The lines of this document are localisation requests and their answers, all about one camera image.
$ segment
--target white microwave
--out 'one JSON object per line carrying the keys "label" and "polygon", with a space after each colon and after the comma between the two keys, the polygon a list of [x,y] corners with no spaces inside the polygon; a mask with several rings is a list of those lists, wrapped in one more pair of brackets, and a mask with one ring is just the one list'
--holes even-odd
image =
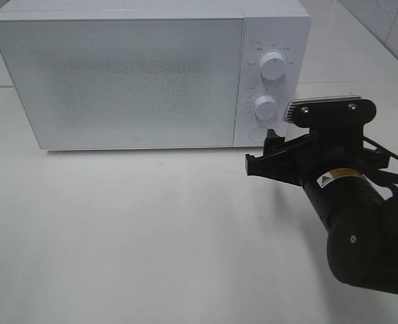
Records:
{"label": "white microwave", "polygon": [[11,0],[0,52],[42,149],[260,146],[310,22],[297,0]]}

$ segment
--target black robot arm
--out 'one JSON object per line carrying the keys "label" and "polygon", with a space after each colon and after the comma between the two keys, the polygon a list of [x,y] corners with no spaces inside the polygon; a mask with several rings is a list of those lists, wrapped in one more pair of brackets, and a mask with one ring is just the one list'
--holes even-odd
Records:
{"label": "black robot arm", "polygon": [[[329,233],[328,262],[339,281],[398,294],[398,174],[382,170],[398,156],[364,136],[375,115],[374,103],[360,97],[294,101],[287,119],[309,134],[268,137],[262,157],[246,156],[246,169],[304,189]],[[368,180],[393,197],[384,200]]]}

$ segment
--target table surface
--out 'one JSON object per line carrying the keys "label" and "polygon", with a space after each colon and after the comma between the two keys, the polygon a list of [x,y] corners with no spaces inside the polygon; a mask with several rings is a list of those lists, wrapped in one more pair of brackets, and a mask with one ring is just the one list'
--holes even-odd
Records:
{"label": "table surface", "polygon": [[[398,80],[398,61],[336,0],[301,0],[312,17],[300,82]],[[0,86],[11,86],[0,56]]]}
{"label": "table surface", "polygon": [[[398,82],[297,90],[351,93],[398,153]],[[398,323],[398,296],[334,279],[304,192],[247,177],[246,153],[48,153],[0,88],[0,323]]]}

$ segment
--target microwave window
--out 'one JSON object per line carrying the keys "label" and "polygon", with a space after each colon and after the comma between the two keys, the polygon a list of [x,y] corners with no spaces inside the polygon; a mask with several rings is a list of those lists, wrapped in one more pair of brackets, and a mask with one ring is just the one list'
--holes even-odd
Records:
{"label": "microwave window", "polygon": [[44,149],[232,146],[243,19],[0,24]]}

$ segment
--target yellow warning sticker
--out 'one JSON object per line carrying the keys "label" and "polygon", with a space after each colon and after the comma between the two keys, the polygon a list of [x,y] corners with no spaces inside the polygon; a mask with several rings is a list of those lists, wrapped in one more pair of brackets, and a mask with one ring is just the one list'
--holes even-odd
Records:
{"label": "yellow warning sticker", "polygon": [[345,177],[358,177],[358,178],[365,179],[364,176],[360,172],[358,172],[354,169],[347,168],[347,167],[341,167],[339,169],[330,170],[330,171],[322,174],[317,179],[317,182],[321,188],[324,188],[325,186],[329,185],[331,182],[334,182],[337,179],[345,178]]}

